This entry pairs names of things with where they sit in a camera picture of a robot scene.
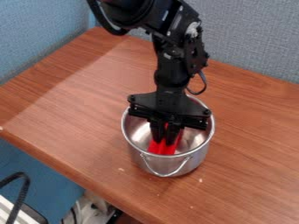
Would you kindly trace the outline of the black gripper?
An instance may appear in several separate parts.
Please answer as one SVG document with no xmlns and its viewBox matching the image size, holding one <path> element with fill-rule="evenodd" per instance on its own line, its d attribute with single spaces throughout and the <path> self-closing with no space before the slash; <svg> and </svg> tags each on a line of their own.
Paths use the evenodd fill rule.
<svg viewBox="0 0 299 224">
<path fill-rule="evenodd" d="M 206 130 L 212 112 L 185 92 L 184 87 L 157 86 L 154 92 L 131 94 L 127 97 L 130 115 L 145 118 L 150 122 L 154 140 L 166 145 L 178 144 L 184 128 Z"/>
</svg>

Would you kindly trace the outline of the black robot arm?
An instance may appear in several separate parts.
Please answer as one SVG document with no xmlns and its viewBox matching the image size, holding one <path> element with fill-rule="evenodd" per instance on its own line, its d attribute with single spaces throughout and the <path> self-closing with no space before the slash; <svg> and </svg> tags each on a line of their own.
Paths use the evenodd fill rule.
<svg viewBox="0 0 299 224">
<path fill-rule="evenodd" d="M 141 28 L 153 36 L 157 90 L 127 97 L 129 114 L 150 122 L 158 143 L 173 145 L 182 129 L 206 130 L 212 117 L 212 111 L 189 97 L 202 94 L 189 85 L 196 76 L 204 76 L 210 59 L 200 12 L 185 0 L 87 0 L 87 3 L 107 32 L 125 36 Z"/>
</svg>

